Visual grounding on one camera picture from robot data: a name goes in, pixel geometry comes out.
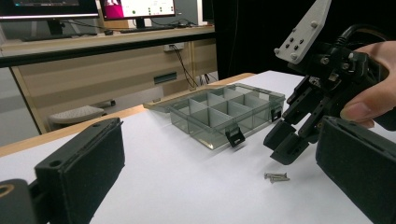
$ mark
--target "finger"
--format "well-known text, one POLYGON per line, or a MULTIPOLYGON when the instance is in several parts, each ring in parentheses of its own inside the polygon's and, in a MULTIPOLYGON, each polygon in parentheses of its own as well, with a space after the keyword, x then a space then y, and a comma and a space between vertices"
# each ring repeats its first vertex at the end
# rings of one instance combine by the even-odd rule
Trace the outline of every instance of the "finger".
POLYGON ((396 75, 362 91, 349 101, 340 113, 347 120, 378 117, 396 106, 396 75))
POLYGON ((366 121, 358 122, 359 125, 363 126, 364 128, 371 129, 374 128, 375 123, 372 119, 368 119, 366 121))

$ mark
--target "human hand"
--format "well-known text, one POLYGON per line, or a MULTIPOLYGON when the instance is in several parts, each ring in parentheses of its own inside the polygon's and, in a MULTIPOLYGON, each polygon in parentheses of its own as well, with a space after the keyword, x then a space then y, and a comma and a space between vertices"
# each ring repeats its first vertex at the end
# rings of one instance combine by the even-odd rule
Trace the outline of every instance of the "human hand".
POLYGON ((362 91, 341 110, 340 117, 372 128, 373 118, 381 116, 396 106, 396 41, 385 41, 357 49, 381 63, 389 70, 385 80, 362 91))

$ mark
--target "cable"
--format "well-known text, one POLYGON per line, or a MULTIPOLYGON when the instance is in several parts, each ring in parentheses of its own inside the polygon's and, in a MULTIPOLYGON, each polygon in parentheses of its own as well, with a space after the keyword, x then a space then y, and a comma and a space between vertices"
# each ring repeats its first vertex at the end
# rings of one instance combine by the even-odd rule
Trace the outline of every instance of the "cable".
POLYGON ((346 46, 349 42, 350 37, 352 37, 356 33, 366 33, 369 35, 374 35, 384 41, 392 39, 378 27, 369 24, 355 24, 349 26, 341 35, 337 37, 335 45, 342 47, 346 46))
POLYGON ((198 84, 195 82, 195 79, 192 78, 192 76, 190 75, 189 71, 184 66, 183 59, 181 58, 179 49, 175 45, 169 45, 169 46, 175 50, 175 53, 176 53, 176 55, 178 57, 178 60, 180 61, 181 66, 183 67, 184 76, 186 77, 186 80, 189 83, 189 85, 194 88, 194 85, 191 85, 191 83, 189 82, 189 78, 187 76, 190 77, 190 79, 193 81, 193 84, 195 84, 195 86, 198 86, 198 84))

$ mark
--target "black curtain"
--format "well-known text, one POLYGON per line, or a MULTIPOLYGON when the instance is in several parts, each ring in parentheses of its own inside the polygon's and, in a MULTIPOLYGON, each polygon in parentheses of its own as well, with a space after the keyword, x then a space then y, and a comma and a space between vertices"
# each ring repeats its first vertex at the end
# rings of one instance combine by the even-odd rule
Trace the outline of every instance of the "black curtain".
MULTIPOLYGON (((219 78, 266 70, 295 73, 278 59, 278 48, 314 0, 213 0, 219 78)), ((347 27, 366 23, 396 36, 390 0, 333 0, 318 41, 332 43, 347 27)))

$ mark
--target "box latch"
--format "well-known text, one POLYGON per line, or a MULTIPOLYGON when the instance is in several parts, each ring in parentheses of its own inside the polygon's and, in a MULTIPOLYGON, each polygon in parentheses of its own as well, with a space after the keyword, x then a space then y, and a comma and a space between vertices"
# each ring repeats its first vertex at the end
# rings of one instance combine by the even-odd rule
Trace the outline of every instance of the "box latch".
POLYGON ((235 123, 225 129, 225 135, 232 147, 236 147, 242 142, 245 142, 245 136, 242 134, 241 129, 235 123))

